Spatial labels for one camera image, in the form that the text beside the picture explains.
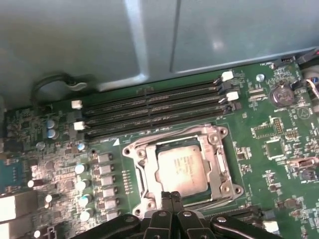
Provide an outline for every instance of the white slot latch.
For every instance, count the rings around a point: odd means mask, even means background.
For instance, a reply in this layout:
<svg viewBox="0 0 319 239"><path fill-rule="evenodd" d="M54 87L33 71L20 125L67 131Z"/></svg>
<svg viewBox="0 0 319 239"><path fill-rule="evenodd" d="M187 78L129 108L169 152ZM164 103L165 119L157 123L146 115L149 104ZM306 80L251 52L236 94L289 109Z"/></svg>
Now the white slot latch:
<svg viewBox="0 0 319 239"><path fill-rule="evenodd" d="M74 126L75 130L84 130L85 129L85 124L83 121L75 122L75 123L73 123L73 126Z"/></svg>
<svg viewBox="0 0 319 239"><path fill-rule="evenodd" d="M82 109L82 101L81 100L71 101L71 107L72 109L75 109L75 110Z"/></svg>
<svg viewBox="0 0 319 239"><path fill-rule="evenodd" d="M228 101L235 101L239 98L237 91L232 91L226 94L226 98Z"/></svg>
<svg viewBox="0 0 319 239"><path fill-rule="evenodd" d="M225 71L223 74L221 74L222 81L228 81L234 78L234 74L232 71Z"/></svg>

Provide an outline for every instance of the capacitor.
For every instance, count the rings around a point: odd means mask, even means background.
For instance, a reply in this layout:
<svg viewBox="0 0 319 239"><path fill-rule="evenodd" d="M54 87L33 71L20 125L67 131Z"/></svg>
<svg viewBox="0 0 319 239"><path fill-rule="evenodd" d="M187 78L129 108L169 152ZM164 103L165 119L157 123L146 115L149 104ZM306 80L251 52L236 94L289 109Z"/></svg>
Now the capacitor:
<svg viewBox="0 0 319 239"><path fill-rule="evenodd" d="M51 202L53 202L53 201L59 200L60 198L61 198L61 197L60 197L60 194L58 194L58 193L53 193L53 194L48 194L48 195L46 195L45 201L46 201L47 203L51 203Z"/></svg>
<svg viewBox="0 0 319 239"><path fill-rule="evenodd" d="M44 150L44 148L45 148L45 143L44 143L44 142L38 142L38 143L36 143L35 147L36 147L38 150Z"/></svg>
<svg viewBox="0 0 319 239"><path fill-rule="evenodd" d="M81 173L83 173L86 170L87 170L87 165L85 163L78 164L74 168L74 172L76 174L81 174Z"/></svg>
<svg viewBox="0 0 319 239"><path fill-rule="evenodd" d="M44 185L44 182L42 179L33 179L28 181L28 187L33 188L33 187L38 187Z"/></svg>
<svg viewBox="0 0 319 239"><path fill-rule="evenodd" d="M47 227L43 227L43 228L40 228L40 229L36 230L33 233L34 238L40 238L41 236L43 236L44 234L47 233L47 230L48 230Z"/></svg>
<svg viewBox="0 0 319 239"><path fill-rule="evenodd" d="M90 186L90 181L87 179L83 179L80 182L77 182L75 184L75 188L79 191L83 191L84 189L86 189L88 186Z"/></svg>
<svg viewBox="0 0 319 239"><path fill-rule="evenodd" d="M92 196L90 194L85 194L81 198L79 198L79 205L80 207L84 208L92 201Z"/></svg>
<svg viewBox="0 0 319 239"><path fill-rule="evenodd" d="M84 143L79 143L79 144L77 145L77 149L78 149L79 151L84 150L84 149L85 149L85 144L84 144Z"/></svg>
<svg viewBox="0 0 319 239"><path fill-rule="evenodd" d="M49 129L47 131L47 137L51 139L57 139L59 137L59 133L54 129Z"/></svg>
<svg viewBox="0 0 319 239"><path fill-rule="evenodd" d="M256 80L257 80L258 82L263 82L263 81L265 80L265 75L264 75L264 74L258 74L258 75L256 76Z"/></svg>
<svg viewBox="0 0 319 239"><path fill-rule="evenodd" d="M295 102L295 94L289 85L280 83L270 91L269 99L274 106L282 108Z"/></svg>
<svg viewBox="0 0 319 239"><path fill-rule="evenodd" d="M87 222L94 214L93 209L87 208L80 214L80 220L82 222Z"/></svg>
<svg viewBox="0 0 319 239"><path fill-rule="evenodd" d="M55 121L52 120L52 119L47 120L47 122L46 122L46 127L47 127L48 129L56 128Z"/></svg>

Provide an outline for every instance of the electrolytic capacitor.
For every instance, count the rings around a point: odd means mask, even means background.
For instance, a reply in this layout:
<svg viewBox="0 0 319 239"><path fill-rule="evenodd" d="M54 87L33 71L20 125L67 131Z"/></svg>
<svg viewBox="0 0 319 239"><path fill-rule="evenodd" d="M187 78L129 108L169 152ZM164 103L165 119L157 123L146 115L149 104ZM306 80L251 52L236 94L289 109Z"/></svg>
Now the electrolytic capacitor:
<svg viewBox="0 0 319 239"><path fill-rule="evenodd" d="M74 172L76 174L84 173L87 170L87 165L85 163L81 163L75 166Z"/></svg>
<svg viewBox="0 0 319 239"><path fill-rule="evenodd" d="M33 179L33 180L28 181L29 188L43 186L43 185L44 185L44 182L42 179Z"/></svg>
<svg viewBox="0 0 319 239"><path fill-rule="evenodd" d="M58 193L53 193L53 194L48 194L48 195L46 195L45 201L46 201L47 203L51 203L51 202L53 202L53 201L59 200L60 198L61 198L61 197L60 197L60 194L58 194Z"/></svg>
<svg viewBox="0 0 319 239"><path fill-rule="evenodd" d="M54 129L49 129L47 132L47 137L51 139L57 139L59 137L59 132Z"/></svg>
<svg viewBox="0 0 319 239"><path fill-rule="evenodd" d="M75 188L79 191L83 191L84 189L86 189L87 187L90 186L90 181L87 180L87 179L83 179L82 181L80 182L77 182L75 184Z"/></svg>
<svg viewBox="0 0 319 239"><path fill-rule="evenodd" d="M84 150L84 149L85 149L85 144L84 144L84 143L79 143L79 144L77 145L77 149L78 149L79 151Z"/></svg>
<svg viewBox="0 0 319 239"><path fill-rule="evenodd" d="M47 227L43 227L43 228L40 228L40 229L36 230L33 233L34 238L40 238L41 236L43 236L44 234L47 233L47 230L48 230Z"/></svg>
<svg viewBox="0 0 319 239"><path fill-rule="evenodd" d="M52 119L47 120L47 122L46 122L46 127L47 127L48 129L56 128L55 121L52 120Z"/></svg>
<svg viewBox="0 0 319 239"><path fill-rule="evenodd" d="M87 208L86 210L84 210L83 212L81 212L80 214L80 220L82 222L87 222L94 214L93 209L91 208Z"/></svg>
<svg viewBox="0 0 319 239"><path fill-rule="evenodd" d="M79 198L79 205L80 207L84 208L92 201L92 196L90 194L85 194L81 198Z"/></svg>
<svg viewBox="0 0 319 239"><path fill-rule="evenodd" d="M44 142L38 142L38 143L36 143L35 147L36 147L38 150L44 150L44 148L45 148L45 143L44 143Z"/></svg>

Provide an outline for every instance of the chip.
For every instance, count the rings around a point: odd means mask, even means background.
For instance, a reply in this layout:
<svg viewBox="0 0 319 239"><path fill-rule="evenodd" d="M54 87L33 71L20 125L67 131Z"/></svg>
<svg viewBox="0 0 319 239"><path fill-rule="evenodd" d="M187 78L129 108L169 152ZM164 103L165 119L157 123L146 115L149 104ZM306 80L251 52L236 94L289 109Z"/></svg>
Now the chip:
<svg viewBox="0 0 319 239"><path fill-rule="evenodd" d="M182 197L186 197L208 189L203 160L197 145L162 151L158 154L158 162L157 181L162 183L164 191L179 191Z"/></svg>
<svg viewBox="0 0 319 239"><path fill-rule="evenodd" d="M280 158L285 155L280 139L267 141L266 152L269 159Z"/></svg>

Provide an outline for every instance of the blue capacitor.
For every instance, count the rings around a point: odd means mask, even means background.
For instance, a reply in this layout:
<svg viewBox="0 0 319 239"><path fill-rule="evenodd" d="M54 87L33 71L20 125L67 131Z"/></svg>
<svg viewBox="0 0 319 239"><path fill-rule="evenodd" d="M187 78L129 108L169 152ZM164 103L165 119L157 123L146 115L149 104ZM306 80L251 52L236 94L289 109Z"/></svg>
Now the blue capacitor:
<svg viewBox="0 0 319 239"><path fill-rule="evenodd" d="M49 129L47 132L47 137L51 139L57 138L57 133L54 129Z"/></svg>
<svg viewBox="0 0 319 239"><path fill-rule="evenodd" d="M55 122L54 122L54 120L49 119L49 120L46 122L46 127L47 127L48 129L54 128L54 127L55 127Z"/></svg>
<svg viewBox="0 0 319 239"><path fill-rule="evenodd" d="M77 148L78 148L79 151L82 151L82 150L85 149L85 144L84 143L79 143Z"/></svg>

